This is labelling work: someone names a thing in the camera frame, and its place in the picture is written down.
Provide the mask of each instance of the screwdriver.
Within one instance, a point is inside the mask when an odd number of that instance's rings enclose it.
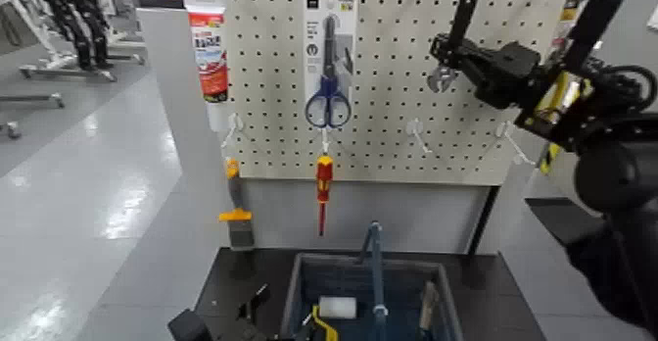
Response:
[[[317,159],[317,202],[320,204],[319,232],[324,235],[324,222],[326,219],[326,204],[329,201],[329,184],[333,178],[334,160],[326,154]]]
[[[238,161],[233,158],[226,160],[226,178],[228,191],[233,201],[233,211],[220,214],[219,220],[225,220],[228,223],[228,234],[232,250],[252,250],[254,249],[252,213],[246,210],[242,196],[242,177],[240,177]]]

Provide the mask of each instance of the black table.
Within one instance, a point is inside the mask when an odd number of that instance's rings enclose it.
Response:
[[[264,283],[269,284],[271,298],[258,308],[256,322],[265,334],[279,333],[293,263],[299,252],[259,249],[240,253],[221,248],[195,309],[213,338],[221,335],[233,322],[238,307]],[[501,256],[385,253],[384,258],[435,262],[446,267],[464,341],[545,340]]]

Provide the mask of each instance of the yellow screwdriver handle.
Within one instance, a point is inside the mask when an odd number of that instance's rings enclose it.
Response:
[[[336,332],[336,329],[332,327],[331,325],[325,323],[322,321],[317,316],[317,313],[319,312],[320,307],[314,305],[313,306],[313,321],[315,324],[319,325],[320,327],[324,328],[326,337],[324,338],[324,341],[338,341],[338,332]]]

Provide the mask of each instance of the red screwdriver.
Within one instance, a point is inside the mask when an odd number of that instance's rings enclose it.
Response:
[[[324,235],[324,222],[326,219],[326,204],[329,201],[329,185],[333,178],[334,160],[323,154],[317,159],[317,202],[320,204],[319,232]]]

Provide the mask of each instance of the blue handle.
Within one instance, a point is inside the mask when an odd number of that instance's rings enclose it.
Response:
[[[368,246],[370,243],[372,243],[372,260],[370,261],[370,264],[372,266],[372,287],[374,289],[375,296],[375,307],[373,308],[373,312],[375,314],[377,340],[386,341],[386,316],[389,314],[389,310],[384,304],[382,252],[379,235],[381,230],[382,226],[378,221],[374,220],[372,223],[370,223],[370,227],[368,227],[368,233],[365,236],[365,241],[361,247],[361,253],[358,256],[356,262],[358,264],[363,263],[365,255],[368,251]]]
[[[319,108],[317,105],[321,105],[322,103],[324,103],[322,110],[323,119],[322,122],[317,122],[310,116],[311,106],[316,105],[316,108]],[[333,114],[338,104],[345,105],[347,114],[339,122],[335,122]],[[308,123],[315,127],[330,126],[336,128],[346,124],[350,120],[352,116],[350,100],[341,93],[337,77],[322,76],[320,79],[320,90],[313,94],[308,102],[306,102],[305,116]]]

